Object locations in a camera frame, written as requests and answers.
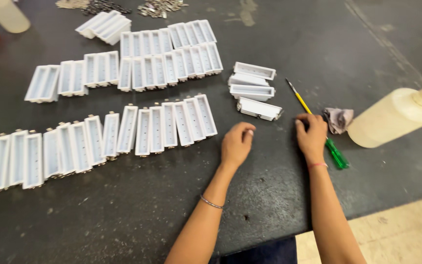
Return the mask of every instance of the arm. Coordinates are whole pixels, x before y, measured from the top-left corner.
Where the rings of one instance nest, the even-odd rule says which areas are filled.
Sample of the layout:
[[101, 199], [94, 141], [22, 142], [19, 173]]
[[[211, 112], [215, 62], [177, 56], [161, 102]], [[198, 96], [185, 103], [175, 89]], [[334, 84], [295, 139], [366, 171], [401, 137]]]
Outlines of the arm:
[[[301, 120], [309, 122], [307, 131]], [[296, 129], [299, 147], [309, 166], [312, 226], [322, 263], [366, 263], [341, 209], [327, 167], [311, 166], [325, 163], [327, 123], [321, 116], [301, 114], [297, 116]]]
[[[229, 184], [250, 152], [255, 127], [238, 123], [222, 141], [221, 165], [214, 174], [203, 197], [217, 206], [223, 206]], [[166, 259], [166, 264], [207, 264], [218, 237], [222, 209], [200, 199], [190, 215]]]

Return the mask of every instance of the plastic bottle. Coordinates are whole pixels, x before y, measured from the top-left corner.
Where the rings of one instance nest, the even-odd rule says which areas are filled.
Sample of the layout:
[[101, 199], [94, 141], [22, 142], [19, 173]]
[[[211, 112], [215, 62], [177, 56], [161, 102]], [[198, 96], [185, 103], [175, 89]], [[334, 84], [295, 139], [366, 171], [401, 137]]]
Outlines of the plastic bottle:
[[0, 25], [10, 33], [21, 33], [31, 23], [12, 0], [0, 0]]
[[399, 88], [380, 99], [348, 126], [362, 147], [378, 147], [422, 127], [422, 89]]

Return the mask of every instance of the green object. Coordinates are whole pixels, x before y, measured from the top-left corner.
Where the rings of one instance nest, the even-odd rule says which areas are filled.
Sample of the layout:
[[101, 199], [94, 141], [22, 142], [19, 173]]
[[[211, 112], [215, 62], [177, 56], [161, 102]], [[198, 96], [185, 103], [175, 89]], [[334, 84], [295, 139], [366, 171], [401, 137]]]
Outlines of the green object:
[[345, 156], [343, 156], [341, 152], [338, 151], [338, 149], [335, 147], [335, 144], [333, 143], [331, 139], [327, 138], [327, 141], [325, 141], [325, 145], [330, 150], [331, 156], [335, 160], [335, 163], [338, 169], [349, 168], [348, 160], [345, 158]]

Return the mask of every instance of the black table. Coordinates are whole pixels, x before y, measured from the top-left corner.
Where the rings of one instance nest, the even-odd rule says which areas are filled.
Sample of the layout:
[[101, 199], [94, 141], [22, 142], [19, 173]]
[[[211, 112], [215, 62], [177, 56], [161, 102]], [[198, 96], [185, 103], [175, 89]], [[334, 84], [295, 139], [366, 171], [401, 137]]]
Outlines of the black table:
[[[142, 1], [117, 2], [134, 8]], [[144, 93], [97, 88], [44, 104], [23, 101], [36, 66], [119, 50], [119, 44], [76, 33], [87, 20], [79, 10], [57, 9], [53, 0], [20, 3], [32, 27], [17, 35], [0, 27], [0, 132], [43, 132], [88, 114], [103, 121], [128, 103], [149, 107], [204, 93], [219, 134], [147, 158], [124, 154], [40, 188], [0, 192], [0, 263], [161, 263], [219, 165], [222, 137], [240, 121], [257, 130], [253, 150], [231, 183], [215, 254], [310, 229], [307, 171], [293, 126], [303, 108], [284, 77], [315, 113], [338, 107], [359, 114], [395, 88], [422, 87], [422, 3], [253, 2], [191, 1], [167, 20], [128, 15], [132, 31], [208, 19], [225, 69], [220, 75]], [[253, 26], [244, 25], [252, 19]], [[277, 69], [277, 93], [269, 103], [284, 108], [279, 120], [236, 110], [226, 85], [236, 61]], [[352, 165], [338, 171], [325, 155], [348, 219], [422, 199], [422, 129], [375, 149], [357, 146], [347, 134], [331, 138]]]

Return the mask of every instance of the yellow screwdriver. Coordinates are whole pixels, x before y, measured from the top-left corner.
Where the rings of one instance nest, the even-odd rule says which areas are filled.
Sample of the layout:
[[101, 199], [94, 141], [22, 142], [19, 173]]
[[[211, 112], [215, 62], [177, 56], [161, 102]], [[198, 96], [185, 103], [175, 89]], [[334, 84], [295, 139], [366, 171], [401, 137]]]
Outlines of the yellow screwdriver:
[[[297, 99], [299, 100], [299, 102], [301, 102], [301, 105], [304, 107], [304, 109], [307, 111], [307, 113], [312, 115], [312, 112], [307, 107], [304, 100], [302, 100], [302, 97], [299, 95], [299, 93], [297, 93], [294, 86], [290, 83], [290, 81], [287, 78], [286, 78], [286, 81], [287, 81], [287, 84], [289, 84], [289, 86], [292, 88], [292, 90], [296, 94]], [[333, 141], [331, 139], [329, 139], [328, 137], [327, 137], [327, 140], [325, 141], [325, 146], [327, 146], [328, 149], [330, 150], [331, 156], [333, 156], [333, 159], [335, 160], [335, 163], [336, 163], [336, 165], [339, 169], [349, 168], [348, 160], [345, 158], [345, 156], [343, 156], [343, 154], [341, 152], [338, 151], [338, 149], [335, 147], [335, 144], [333, 143]]]

